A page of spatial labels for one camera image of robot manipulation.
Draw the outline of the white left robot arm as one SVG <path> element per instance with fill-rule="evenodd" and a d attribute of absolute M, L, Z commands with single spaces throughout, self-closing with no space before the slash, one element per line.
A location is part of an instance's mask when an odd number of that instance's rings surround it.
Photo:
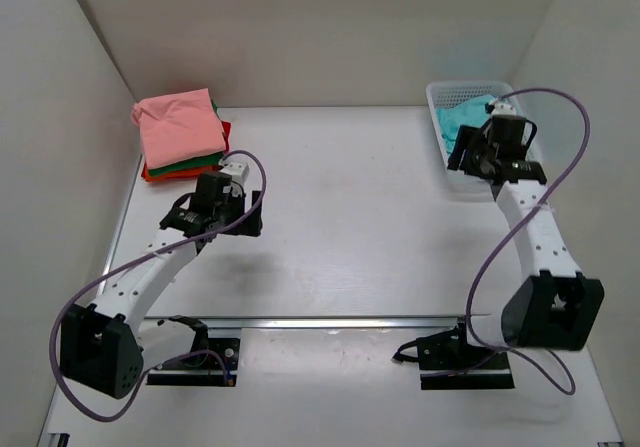
<path fill-rule="evenodd" d="M 247 164 L 233 161 L 201 174 L 160 221 L 144 262 L 126 268 L 86 307 L 72 304 L 61 320 L 62 376 L 115 399 L 128 395 L 142 374 L 177 357 L 188 365 L 209 352 L 205 324 L 174 315 L 150 327 L 148 311 L 177 274 L 217 235 L 261 233 L 258 191 L 247 193 Z"/>

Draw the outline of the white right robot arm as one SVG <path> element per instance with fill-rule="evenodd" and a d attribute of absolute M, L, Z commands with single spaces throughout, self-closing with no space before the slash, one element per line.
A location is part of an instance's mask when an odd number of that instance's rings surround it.
<path fill-rule="evenodd" d="M 537 133 L 528 119 L 496 114 L 480 127 L 461 126 L 447 167 L 486 181 L 514 234 L 522 283 L 489 316 L 466 320 L 448 343 L 449 358 L 471 367 L 484 348 L 579 351 L 604 300 L 597 279 L 573 259 L 554 219 L 540 163 L 527 157 Z"/>

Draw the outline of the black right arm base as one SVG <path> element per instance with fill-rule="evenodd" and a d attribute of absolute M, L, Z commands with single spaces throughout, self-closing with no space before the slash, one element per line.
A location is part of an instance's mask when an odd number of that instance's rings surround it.
<path fill-rule="evenodd" d="M 471 345 L 466 334 L 465 324 L 458 322 L 449 330 L 402 344 L 392 361 L 417 364 L 423 391 L 514 389 L 507 354 Z"/>

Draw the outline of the teal t shirt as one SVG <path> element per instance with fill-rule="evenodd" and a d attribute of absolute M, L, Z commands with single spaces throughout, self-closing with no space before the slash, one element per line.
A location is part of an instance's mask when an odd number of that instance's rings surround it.
<path fill-rule="evenodd" d="M 494 100 L 492 95 L 471 98 L 451 108 L 436 108 L 439 134 L 448 155 L 453 152 L 462 125 L 479 128 L 489 118 L 485 105 Z"/>

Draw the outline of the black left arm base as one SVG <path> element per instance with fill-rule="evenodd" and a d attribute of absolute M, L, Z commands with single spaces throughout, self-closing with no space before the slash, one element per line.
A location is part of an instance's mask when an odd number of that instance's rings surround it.
<path fill-rule="evenodd" d="M 215 329 L 203 320 L 172 316 L 139 333 L 147 350 L 144 368 L 150 386 L 233 387 L 237 383 L 241 335 Z"/>

